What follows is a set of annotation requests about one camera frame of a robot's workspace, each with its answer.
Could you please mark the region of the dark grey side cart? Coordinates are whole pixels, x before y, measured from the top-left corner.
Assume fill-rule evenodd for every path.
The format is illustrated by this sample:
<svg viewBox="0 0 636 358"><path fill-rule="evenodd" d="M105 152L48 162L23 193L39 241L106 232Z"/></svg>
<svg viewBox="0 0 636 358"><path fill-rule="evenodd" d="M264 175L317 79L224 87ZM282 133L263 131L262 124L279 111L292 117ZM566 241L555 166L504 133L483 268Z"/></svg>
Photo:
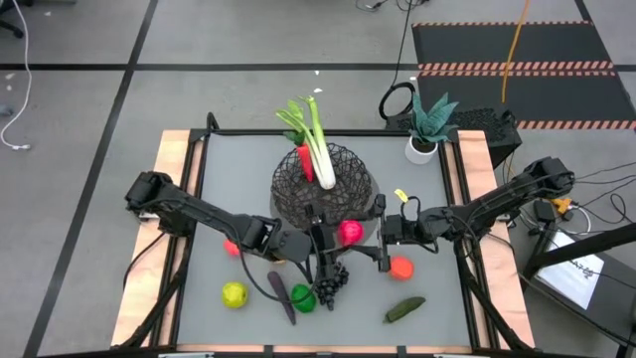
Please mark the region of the dark grey side cart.
<svg viewBox="0 0 636 358"><path fill-rule="evenodd" d="M607 254L612 249L636 244L636 224L578 240L550 223L538 229L538 235L521 274L522 287L529 287L591 324L621 349L636 349L636 268ZM604 266L587 309L580 308L537 278L542 268L588 255L604 260Z"/></svg>

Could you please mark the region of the green lime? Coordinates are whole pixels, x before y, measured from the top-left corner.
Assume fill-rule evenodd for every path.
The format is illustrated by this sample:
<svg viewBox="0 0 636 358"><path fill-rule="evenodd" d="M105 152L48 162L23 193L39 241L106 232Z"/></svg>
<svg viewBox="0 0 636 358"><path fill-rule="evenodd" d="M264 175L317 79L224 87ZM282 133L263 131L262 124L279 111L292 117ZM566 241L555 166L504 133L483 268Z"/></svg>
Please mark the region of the green lime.
<svg viewBox="0 0 636 358"><path fill-rule="evenodd" d="M291 289L293 306L302 313L313 312L317 303L316 296L311 288L305 284L295 284Z"/></svg>

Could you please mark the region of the wooden table side board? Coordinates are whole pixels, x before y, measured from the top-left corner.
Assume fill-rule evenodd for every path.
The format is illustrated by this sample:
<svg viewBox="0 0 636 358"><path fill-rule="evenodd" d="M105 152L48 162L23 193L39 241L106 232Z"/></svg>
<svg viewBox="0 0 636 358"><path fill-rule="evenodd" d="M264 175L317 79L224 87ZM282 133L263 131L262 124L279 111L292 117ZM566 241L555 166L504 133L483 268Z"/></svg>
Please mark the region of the wooden table side board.
<svg viewBox="0 0 636 358"><path fill-rule="evenodd" d="M154 170L169 174L176 184L180 183L189 135L189 130L165 130L161 136ZM164 236L140 257L128 274L111 346L128 339L157 301L168 244L169 239Z"/></svg>
<svg viewBox="0 0 636 358"><path fill-rule="evenodd" d="M483 131L458 132L459 150L465 169L468 193L476 199L497 188L490 153ZM518 269L509 246L505 224L496 223L481 240L481 253L491 300L518 337L535 347Z"/></svg>

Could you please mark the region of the white paper sheet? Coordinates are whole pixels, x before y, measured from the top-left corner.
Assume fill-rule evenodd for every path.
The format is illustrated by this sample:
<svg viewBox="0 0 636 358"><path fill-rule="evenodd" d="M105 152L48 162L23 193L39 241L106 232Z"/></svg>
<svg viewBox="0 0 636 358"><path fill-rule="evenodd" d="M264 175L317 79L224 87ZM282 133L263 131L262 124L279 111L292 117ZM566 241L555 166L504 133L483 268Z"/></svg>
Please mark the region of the white paper sheet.
<svg viewBox="0 0 636 358"><path fill-rule="evenodd" d="M603 266L604 260L588 255L541 268L537 278L580 308L587 309Z"/></svg>

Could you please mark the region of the black aluminium table frame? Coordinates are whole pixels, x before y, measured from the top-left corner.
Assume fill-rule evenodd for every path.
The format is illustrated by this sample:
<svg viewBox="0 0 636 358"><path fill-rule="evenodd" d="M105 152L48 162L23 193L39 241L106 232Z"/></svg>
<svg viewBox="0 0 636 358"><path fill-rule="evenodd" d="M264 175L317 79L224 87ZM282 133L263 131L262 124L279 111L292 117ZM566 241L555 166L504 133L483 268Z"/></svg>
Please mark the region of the black aluminium table frame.
<svg viewBox="0 0 636 358"><path fill-rule="evenodd" d="M270 176L287 146L278 129L220 129L213 122L189 129L180 183L196 195L240 187L254 175ZM413 323L407 343L364 335L346 344L290 345L247 324L230 332L230 312L220 303L224 282L243 277L218 234L195 229L169 241L157 301L134 333L113 350L126 354L192 353L209 358L416 358L472 352L505 354L508 346L477 298L464 284L450 245L439 256L423 254L421 281L440 289L439 315Z"/></svg>

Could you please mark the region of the orange-red round fruit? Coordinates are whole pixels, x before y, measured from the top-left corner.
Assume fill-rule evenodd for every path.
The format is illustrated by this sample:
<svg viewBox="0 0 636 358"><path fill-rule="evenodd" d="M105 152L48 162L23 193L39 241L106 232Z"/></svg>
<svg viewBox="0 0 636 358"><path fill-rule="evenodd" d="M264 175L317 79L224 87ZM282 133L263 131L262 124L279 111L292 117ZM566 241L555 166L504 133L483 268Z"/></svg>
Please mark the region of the orange-red round fruit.
<svg viewBox="0 0 636 358"><path fill-rule="evenodd" d="M414 275L414 263L407 257L393 256L389 275L395 280L410 280Z"/></svg>

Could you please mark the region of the black computer tower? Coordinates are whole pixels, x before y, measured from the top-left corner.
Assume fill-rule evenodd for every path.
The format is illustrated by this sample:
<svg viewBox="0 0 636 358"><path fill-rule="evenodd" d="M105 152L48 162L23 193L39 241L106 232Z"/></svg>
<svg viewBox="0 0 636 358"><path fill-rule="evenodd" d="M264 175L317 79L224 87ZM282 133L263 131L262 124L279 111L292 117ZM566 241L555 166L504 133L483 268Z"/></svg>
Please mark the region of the black computer tower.
<svg viewBox="0 0 636 358"><path fill-rule="evenodd" d="M386 122L386 129L408 133L412 109L403 110L396 115L387 115L385 110L380 108L379 113ZM460 131L482 131L486 138L492 166L496 168L521 144L516 129L517 120L509 110L499 114L493 108L458 112L454 109L448 123L455 124L457 128L450 131L448 141L439 144L436 153L446 142L458 143Z"/></svg>

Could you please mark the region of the yellow-green apple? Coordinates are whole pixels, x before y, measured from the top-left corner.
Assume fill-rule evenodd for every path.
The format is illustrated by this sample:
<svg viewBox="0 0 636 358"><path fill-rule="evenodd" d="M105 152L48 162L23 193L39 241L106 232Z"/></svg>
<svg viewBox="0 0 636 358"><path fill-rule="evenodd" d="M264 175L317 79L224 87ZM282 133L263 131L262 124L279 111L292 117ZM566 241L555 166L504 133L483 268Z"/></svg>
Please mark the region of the yellow-green apple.
<svg viewBox="0 0 636 358"><path fill-rule="evenodd" d="M230 281L222 288L222 302L228 308L243 307L248 298L248 289L245 284L238 281Z"/></svg>

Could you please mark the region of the pink-red apple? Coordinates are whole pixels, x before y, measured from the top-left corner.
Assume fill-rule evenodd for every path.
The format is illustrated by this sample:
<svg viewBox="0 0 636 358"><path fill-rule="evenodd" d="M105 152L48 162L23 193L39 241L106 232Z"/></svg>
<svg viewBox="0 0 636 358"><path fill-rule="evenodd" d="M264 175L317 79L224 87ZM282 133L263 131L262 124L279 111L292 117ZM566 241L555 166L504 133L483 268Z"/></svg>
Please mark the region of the pink-red apple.
<svg viewBox="0 0 636 358"><path fill-rule="evenodd" d="M355 220L342 221L338 227L338 238L344 247L356 245L364 235L364 226Z"/></svg>

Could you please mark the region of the purple eggplant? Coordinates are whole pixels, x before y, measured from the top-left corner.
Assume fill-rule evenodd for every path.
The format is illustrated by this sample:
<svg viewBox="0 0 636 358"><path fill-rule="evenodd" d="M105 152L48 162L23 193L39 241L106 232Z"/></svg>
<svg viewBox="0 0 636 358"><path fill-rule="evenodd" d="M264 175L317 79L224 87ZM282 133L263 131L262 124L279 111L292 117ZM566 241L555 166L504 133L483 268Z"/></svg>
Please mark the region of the purple eggplant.
<svg viewBox="0 0 636 358"><path fill-rule="evenodd" d="M283 309L292 325L296 324L296 315L291 299L288 295L287 289L283 283L282 277L276 271L270 271L267 274L267 279L274 290L276 298L282 304Z"/></svg>

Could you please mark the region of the potted plant in white pot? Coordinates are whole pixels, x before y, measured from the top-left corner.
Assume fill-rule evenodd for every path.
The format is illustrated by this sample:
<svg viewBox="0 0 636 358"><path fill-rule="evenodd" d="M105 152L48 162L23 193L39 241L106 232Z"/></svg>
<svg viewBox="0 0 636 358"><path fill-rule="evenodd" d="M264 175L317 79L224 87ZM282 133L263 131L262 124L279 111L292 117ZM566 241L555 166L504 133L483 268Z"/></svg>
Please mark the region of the potted plant in white pot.
<svg viewBox="0 0 636 358"><path fill-rule="evenodd" d="M417 165L426 164L436 153L439 144L448 141L450 131L457 128L448 120L458 104L458 101L450 101L446 92L429 110L425 110L420 97L412 97L409 140L404 152L408 161Z"/></svg>

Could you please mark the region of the black floor mat striped edges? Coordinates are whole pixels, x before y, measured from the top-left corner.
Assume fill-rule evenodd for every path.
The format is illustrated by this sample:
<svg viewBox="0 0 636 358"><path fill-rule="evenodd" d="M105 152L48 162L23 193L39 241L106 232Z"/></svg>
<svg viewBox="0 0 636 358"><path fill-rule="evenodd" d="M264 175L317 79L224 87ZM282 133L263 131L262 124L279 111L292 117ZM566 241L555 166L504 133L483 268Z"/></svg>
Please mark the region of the black floor mat striped edges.
<svg viewBox="0 0 636 358"><path fill-rule="evenodd" d="M418 23L419 95L509 110L521 129L636 129L636 108L589 21Z"/></svg>

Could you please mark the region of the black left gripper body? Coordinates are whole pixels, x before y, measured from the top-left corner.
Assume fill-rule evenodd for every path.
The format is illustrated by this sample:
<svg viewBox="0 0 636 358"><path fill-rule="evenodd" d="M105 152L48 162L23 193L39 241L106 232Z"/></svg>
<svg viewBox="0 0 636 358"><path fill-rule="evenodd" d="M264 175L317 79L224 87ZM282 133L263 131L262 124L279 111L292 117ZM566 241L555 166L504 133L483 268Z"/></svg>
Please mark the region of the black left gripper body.
<svg viewBox="0 0 636 358"><path fill-rule="evenodd" d="M277 255L293 262L307 282L317 288L321 279L328 278L327 266L337 260L336 239L322 238L320 225L329 223L325 211L317 203L308 204L304 213L310 226L305 231L281 232Z"/></svg>

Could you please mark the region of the dark grape bunch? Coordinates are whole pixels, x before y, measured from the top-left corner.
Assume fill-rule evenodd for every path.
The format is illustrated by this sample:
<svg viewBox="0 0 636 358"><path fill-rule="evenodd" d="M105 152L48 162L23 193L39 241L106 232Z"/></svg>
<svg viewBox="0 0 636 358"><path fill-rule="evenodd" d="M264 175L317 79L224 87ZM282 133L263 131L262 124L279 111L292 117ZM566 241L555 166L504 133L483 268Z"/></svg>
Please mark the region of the dark grape bunch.
<svg viewBox="0 0 636 358"><path fill-rule="evenodd" d="M324 278L319 281L316 288L319 303L327 307L329 311L335 308L335 294L348 283L348 275L343 278Z"/></svg>

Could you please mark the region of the green cucumber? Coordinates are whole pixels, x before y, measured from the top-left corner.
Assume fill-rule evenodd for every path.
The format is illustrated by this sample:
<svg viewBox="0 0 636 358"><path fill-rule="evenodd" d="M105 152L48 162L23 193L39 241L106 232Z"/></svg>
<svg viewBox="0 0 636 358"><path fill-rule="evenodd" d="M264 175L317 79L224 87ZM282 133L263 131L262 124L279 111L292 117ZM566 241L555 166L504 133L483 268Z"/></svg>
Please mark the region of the green cucumber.
<svg viewBox="0 0 636 358"><path fill-rule="evenodd" d="M410 314L412 311L420 308L425 302L426 299L423 296L406 298L394 305L385 313L383 323L394 323Z"/></svg>

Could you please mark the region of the green celery stalk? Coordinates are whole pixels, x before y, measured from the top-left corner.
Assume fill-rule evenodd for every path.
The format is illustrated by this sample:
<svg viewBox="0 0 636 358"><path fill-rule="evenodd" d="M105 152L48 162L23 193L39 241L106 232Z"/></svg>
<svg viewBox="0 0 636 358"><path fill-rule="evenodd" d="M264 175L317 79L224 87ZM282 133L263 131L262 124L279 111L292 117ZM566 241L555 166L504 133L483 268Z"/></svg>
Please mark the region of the green celery stalk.
<svg viewBox="0 0 636 358"><path fill-rule="evenodd" d="M300 96L299 99L307 105L311 125L306 123L304 108L293 99L287 101L287 108L279 108L275 115L289 126L289 130L284 133L289 140L294 144L302 140L302 144L308 145L313 170L320 186L325 190L333 189L336 175L316 98L308 95Z"/></svg>

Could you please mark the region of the black office chair base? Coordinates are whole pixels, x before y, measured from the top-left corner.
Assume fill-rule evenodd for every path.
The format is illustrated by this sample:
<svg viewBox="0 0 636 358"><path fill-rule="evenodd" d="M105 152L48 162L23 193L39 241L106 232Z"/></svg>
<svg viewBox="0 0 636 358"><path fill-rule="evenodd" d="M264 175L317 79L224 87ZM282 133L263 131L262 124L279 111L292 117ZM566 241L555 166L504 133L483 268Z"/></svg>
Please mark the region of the black office chair base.
<svg viewBox="0 0 636 358"><path fill-rule="evenodd" d="M0 0L0 16L13 8L14 8L14 3L12 0ZM11 32L13 36L18 39L21 39L24 37L24 33L20 28L2 19L0 19L0 29L4 29Z"/></svg>

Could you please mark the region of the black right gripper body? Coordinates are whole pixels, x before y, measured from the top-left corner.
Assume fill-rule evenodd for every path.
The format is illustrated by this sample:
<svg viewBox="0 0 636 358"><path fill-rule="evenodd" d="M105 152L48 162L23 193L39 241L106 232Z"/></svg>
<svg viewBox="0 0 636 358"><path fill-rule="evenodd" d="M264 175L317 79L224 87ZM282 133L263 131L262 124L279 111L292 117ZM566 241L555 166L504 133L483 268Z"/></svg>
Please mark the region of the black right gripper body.
<svg viewBox="0 0 636 358"><path fill-rule="evenodd" d="M380 272L388 272L391 269L391 257L389 255L389 245L418 244L415 237L417 221L408 220L404 214L404 206L411 200L417 202L416 209L420 210L420 200L416 196L408 196L400 204L399 213L385 215L387 198L384 194L378 194L375 198L375 206L379 213L380 224L377 229L379 241L379 258L377 259Z"/></svg>

